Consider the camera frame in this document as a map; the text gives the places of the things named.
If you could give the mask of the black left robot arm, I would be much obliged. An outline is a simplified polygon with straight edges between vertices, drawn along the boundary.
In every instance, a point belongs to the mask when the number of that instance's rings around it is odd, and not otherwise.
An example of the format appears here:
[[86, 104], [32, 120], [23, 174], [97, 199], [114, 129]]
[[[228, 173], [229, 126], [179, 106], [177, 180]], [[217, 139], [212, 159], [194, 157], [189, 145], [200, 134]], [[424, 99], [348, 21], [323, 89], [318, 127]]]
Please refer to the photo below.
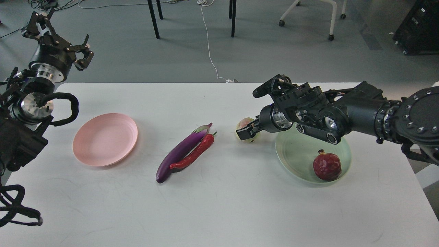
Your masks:
[[14, 67], [9, 77], [1, 82], [5, 91], [1, 94], [1, 226], [20, 224], [14, 217], [21, 214], [34, 222], [23, 222], [27, 226], [40, 226], [41, 213], [22, 205], [25, 188], [21, 185], [6, 185], [12, 172], [25, 167], [34, 160], [48, 144], [43, 134], [49, 126], [63, 126], [73, 122], [79, 114], [78, 99], [56, 89], [67, 80], [75, 66], [85, 70], [94, 52], [88, 44], [89, 35], [82, 44], [72, 45], [56, 33], [48, 13], [33, 12], [22, 36], [38, 42], [28, 69], [19, 71]]

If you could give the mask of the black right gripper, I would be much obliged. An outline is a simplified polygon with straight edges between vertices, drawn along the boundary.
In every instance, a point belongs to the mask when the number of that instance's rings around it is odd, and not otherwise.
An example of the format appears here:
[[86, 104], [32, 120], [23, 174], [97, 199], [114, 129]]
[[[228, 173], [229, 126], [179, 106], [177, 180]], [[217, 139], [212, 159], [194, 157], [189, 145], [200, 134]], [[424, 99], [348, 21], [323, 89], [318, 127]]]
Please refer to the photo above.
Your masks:
[[333, 103], [333, 90], [322, 91], [319, 86], [311, 88], [309, 83], [297, 85], [292, 83], [289, 77], [278, 74], [254, 89], [252, 93], [255, 98], [267, 94], [272, 98], [273, 104], [264, 107], [250, 126], [236, 131], [241, 140], [250, 139], [261, 131], [287, 131], [293, 122], [333, 132], [324, 127], [323, 120], [318, 117], [326, 105]]

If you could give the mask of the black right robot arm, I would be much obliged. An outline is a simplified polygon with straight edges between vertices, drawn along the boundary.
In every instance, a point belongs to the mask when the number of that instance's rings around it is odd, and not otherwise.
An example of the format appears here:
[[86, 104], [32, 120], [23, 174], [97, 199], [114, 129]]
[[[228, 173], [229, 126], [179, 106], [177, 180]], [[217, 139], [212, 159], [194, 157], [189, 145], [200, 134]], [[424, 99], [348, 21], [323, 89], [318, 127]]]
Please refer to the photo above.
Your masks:
[[402, 153], [411, 160], [438, 165], [437, 86], [401, 100], [389, 100], [366, 81], [351, 89], [322, 91], [319, 86], [298, 85], [278, 74], [254, 89], [252, 95], [269, 95], [273, 103], [236, 131], [241, 140], [251, 139], [260, 131], [287, 131], [295, 125], [300, 133], [338, 144], [343, 136], [356, 131], [375, 136], [378, 144], [401, 144]]

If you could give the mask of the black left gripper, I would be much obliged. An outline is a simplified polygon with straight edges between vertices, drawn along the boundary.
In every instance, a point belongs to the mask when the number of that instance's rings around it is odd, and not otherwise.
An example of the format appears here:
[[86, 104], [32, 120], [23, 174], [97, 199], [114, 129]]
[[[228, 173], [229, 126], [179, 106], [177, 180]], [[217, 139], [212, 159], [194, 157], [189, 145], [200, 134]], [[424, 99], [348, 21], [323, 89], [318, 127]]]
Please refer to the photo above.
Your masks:
[[57, 48], [61, 45], [61, 38], [50, 21], [54, 12], [55, 8], [51, 8], [48, 13], [32, 12], [27, 25], [21, 28], [21, 35], [40, 43], [29, 62], [29, 69], [38, 77], [47, 78], [53, 83], [62, 83], [67, 80], [73, 64], [78, 71], [88, 68], [94, 52], [88, 44], [89, 34], [83, 44], [71, 44], [65, 50]]

